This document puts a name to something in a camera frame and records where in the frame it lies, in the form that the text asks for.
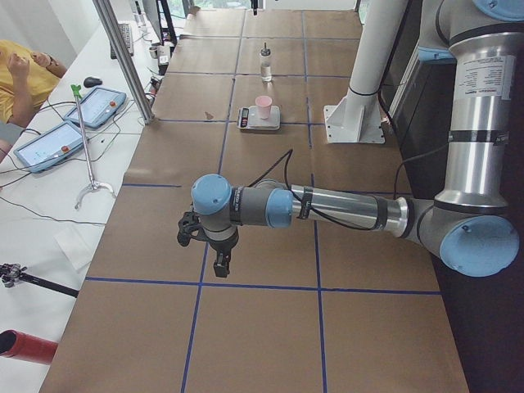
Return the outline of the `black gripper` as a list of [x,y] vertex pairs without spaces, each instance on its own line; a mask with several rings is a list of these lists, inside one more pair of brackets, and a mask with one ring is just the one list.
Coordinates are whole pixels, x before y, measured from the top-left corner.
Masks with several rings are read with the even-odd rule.
[[226,278],[230,274],[230,261],[233,248],[237,245],[239,235],[234,233],[227,239],[218,241],[210,239],[208,243],[217,252],[213,269],[217,278]]

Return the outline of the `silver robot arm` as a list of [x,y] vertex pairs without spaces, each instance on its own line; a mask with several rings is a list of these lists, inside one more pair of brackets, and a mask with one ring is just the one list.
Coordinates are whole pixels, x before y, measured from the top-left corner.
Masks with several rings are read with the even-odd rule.
[[449,268],[485,277],[519,250],[499,185],[517,54],[523,48],[520,1],[425,1],[418,57],[456,65],[443,190],[432,200],[358,195],[258,178],[234,187],[218,174],[192,186],[192,208],[178,243],[208,243],[215,274],[228,276],[242,225],[285,228],[320,219],[360,231],[386,230],[415,242]]

